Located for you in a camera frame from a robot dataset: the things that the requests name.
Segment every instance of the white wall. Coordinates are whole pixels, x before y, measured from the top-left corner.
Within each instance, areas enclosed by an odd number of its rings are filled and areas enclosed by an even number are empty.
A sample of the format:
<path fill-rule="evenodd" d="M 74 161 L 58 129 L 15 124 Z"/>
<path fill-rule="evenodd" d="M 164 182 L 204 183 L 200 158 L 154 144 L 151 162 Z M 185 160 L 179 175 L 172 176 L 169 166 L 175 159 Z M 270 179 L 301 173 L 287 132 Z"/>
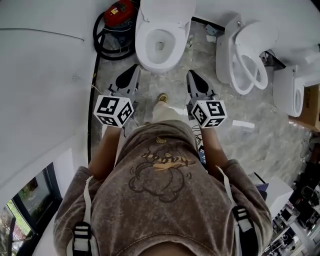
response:
<path fill-rule="evenodd" d="M 88 164 L 92 29 L 111 3 L 0 1 L 0 207 L 68 149 Z"/>
<path fill-rule="evenodd" d="M 79 166 L 88 166 L 87 137 L 79 134 L 72 140 L 72 146 L 53 161 L 56 181 L 64 198 Z"/>
<path fill-rule="evenodd" d="M 58 256 L 54 247 L 54 219 L 56 215 L 53 216 L 52 220 L 46 227 L 37 247 L 33 252 L 33 256 Z"/>
<path fill-rule="evenodd" d="M 243 22 L 267 21 L 279 29 L 273 51 L 283 61 L 292 50 L 320 43 L 320 12 L 310 0 L 196 0 L 195 16 L 225 27 L 235 13 Z"/>

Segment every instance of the person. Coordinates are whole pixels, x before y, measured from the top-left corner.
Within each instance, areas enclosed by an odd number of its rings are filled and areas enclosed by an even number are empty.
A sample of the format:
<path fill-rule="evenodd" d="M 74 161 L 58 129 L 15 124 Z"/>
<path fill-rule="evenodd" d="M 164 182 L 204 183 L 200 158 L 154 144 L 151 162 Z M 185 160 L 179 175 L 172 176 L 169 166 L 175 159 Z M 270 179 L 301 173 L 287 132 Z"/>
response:
<path fill-rule="evenodd" d="M 240 164 L 228 160 L 214 128 L 201 130 L 207 170 L 192 129 L 168 107 L 164 93 L 152 123 L 131 133 L 115 164 L 120 134 L 120 128 L 108 126 L 88 168 L 76 172 L 55 218 L 59 255 L 66 255 L 72 230 L 83 221 L 91 176 L 90 228 L 100 256 L 236 255 L 233 207 L 218 167 L 257 226 L 258 243 L 268 245 L 268 207 Z"/>

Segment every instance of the shoe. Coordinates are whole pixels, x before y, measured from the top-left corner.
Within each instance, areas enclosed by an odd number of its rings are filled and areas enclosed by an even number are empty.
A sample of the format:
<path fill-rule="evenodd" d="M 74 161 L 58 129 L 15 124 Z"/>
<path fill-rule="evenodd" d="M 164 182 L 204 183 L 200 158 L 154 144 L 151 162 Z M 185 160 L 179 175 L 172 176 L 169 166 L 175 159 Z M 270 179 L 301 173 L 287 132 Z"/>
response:
<path fill-rule="evenodd" d="M 161 93 L 158 96 L 158 100 L 159 100 L 159 102 L 165 102 L 168 104 L 168 95 L 166 93 Z"/>

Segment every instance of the white box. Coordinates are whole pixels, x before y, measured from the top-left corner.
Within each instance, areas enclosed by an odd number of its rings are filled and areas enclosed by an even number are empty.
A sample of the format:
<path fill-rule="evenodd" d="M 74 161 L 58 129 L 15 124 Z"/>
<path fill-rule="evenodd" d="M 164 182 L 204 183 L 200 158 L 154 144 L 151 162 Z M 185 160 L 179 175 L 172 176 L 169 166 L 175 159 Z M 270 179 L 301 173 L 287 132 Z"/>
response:
<path fill-rule="evenodd" d="M 265 182 L 269 183 L 265 191 L 267 192 L 265 203 L 270 210 L 271 218 L 274 219 L 289 201 L 294 190 L 278 177 L 267 179 Z"/>
<path fill-rule="evenodd" d="M 102 125 L 121 128 L 133 112 L 129 98 L 99 95 L 93 114 Z"/>
<path fill-rule="evenodd" d="M 223 100 L 198 100 L 191 113 L 201 128 L 218 127 L 228 117 Z"/>

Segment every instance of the window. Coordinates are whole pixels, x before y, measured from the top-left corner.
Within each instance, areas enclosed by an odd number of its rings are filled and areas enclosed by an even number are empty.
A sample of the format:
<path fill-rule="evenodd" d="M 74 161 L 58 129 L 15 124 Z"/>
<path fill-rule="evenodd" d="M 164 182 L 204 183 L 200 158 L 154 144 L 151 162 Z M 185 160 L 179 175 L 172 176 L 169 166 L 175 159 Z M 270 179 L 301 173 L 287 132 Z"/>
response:
<path fill-rule="evenodd" d="M 0 210 L 0 256 L 32 255 L 61 201 L 51 163 Z"/>

